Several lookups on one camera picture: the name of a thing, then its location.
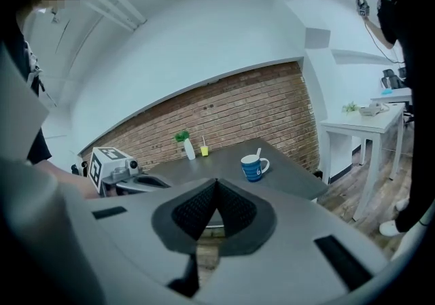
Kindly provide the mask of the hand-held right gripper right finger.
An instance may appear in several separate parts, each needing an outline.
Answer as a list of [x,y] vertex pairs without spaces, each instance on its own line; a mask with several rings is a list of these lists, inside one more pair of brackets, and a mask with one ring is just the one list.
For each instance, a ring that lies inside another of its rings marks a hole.
[[275,210],[271,237],[251,255],[221,257],[198,290],[201,304],[323,304],[349,288],[316,245],[331,236],[370,276],[387,265],[383,252],[368,237],[317,203],[257,183],[235,185],[261,197]]

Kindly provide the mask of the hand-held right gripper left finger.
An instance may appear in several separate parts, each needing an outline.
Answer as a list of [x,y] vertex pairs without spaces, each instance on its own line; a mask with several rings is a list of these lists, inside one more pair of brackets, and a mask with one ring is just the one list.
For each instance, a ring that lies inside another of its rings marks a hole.
[[176,209],[212,193],[215,181],[86,201],[63,192],[69,265],[63,285],[76,304],[217,304],[210,277],[200,284],[196,240],[176,222]]

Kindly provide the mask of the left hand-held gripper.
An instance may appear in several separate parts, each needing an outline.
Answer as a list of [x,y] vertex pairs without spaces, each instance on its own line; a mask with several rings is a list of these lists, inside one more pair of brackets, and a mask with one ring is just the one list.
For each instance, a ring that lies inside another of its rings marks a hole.
[[171,187],[162,179],[138,175],[139,163],[132,156],[115,147],[94,147],[88,167],[88,178],[100,197],[117,184],[118,194],[140,194]]

